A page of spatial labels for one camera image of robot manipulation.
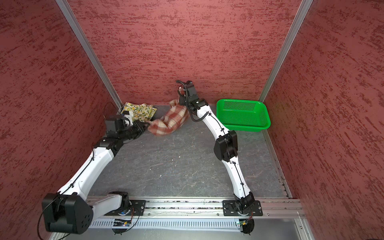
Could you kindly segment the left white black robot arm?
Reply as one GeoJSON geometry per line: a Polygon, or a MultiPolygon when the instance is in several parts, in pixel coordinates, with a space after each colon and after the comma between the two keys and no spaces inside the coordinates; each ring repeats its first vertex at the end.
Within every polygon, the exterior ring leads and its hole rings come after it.
{"type": "Polygon", "coordinates": [[[120,216],[139,216],[127,192],[113,191],[106,196],[88,202],[91,188],[104,168],[114,159],[121,147],[140,137],[149,123],[136,120],[126,124],[122,116],[107,119],[106,134],[102,137],[71,179],[57,193],[47,194],[42,201],[42,213],[47,232],[80,235],[93,220],[114,212],[120,216]]]}

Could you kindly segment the reddish brown skirt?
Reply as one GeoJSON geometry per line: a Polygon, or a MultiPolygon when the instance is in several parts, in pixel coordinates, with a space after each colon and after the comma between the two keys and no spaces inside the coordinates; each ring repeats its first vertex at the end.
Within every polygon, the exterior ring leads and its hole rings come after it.
{"type": "Polygon", "coordinates": [[[165,136],[175,132],[189,117],[187,107],[180,105],[179,100],[172,100],[169,105],[171,108],[164,116],[149,122],[148,131],[155,136],[165,136]]]}

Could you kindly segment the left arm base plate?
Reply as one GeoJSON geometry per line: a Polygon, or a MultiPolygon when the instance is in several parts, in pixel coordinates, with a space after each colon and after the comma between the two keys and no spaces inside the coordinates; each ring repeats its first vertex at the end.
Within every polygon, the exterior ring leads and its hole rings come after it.
{"type": "Polygon", "coordinates": [[[146,208],[146,200],[130,200],[130,206],[123,210],[111,211],[105,216],[118,216],[118,217],[129,217],[129,216],[143,216],[146,208]]]}

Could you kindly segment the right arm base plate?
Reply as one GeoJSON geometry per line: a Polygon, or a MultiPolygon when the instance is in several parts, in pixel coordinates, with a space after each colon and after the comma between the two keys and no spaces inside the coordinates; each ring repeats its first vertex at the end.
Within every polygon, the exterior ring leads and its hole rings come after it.
{"type": "Polygon", "coordinates": [[[264,215],[260,201],[253,201],[250,204],[247,203],[245,205],[242,205],[240,201],[224,200],[222,202],[222,205],[223,205],[223,213],[224,213],[224,216],[226,217],[229,217],[229,216],[261,217],[264,215]]]}

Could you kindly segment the yellow floral skirt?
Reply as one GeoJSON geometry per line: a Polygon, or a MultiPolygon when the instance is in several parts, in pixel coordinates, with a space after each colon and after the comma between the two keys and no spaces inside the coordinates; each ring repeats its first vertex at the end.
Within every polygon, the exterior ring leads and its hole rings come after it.
{"type": "Polygon", "coordinates": [[[135,105],[132,103],[125,103],[123,106],[121,113],[123,111],[131,111],[133,113],[132,119],[133,121],[139,120],[141,122],[148,122],[149,120],[149,114],[151,112],[152,105],[147,104],[141,104],[141,105],[135,105]]]}

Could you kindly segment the green plastic basket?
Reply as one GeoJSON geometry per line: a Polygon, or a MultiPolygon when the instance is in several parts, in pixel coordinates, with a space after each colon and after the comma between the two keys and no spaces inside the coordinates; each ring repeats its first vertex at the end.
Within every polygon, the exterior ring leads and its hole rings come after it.
{"type": "Polygon", "coordinates": [[[267,107],[259,101],[221,99],[216,109],[217,118],[229,130],[260,132],[271,126],[267,107]]]}

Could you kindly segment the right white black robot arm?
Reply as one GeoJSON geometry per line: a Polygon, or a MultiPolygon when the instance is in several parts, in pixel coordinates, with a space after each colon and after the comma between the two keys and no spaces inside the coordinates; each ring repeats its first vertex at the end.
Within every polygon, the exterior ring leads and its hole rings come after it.
{"type": "Polygon", "coordinates": [[[199,98],[196,88],[191,81],[186,83],[177,81],[179,103],[185,106],[194,122],[204,122],[215,138],[214,154],[221,161],[231,180],[234,196],[235,210],[245,216],[255,204],[255,198],[246,184],[238,158],[238,136],[220,122],[213,113],[208,102],[199,98]]]}

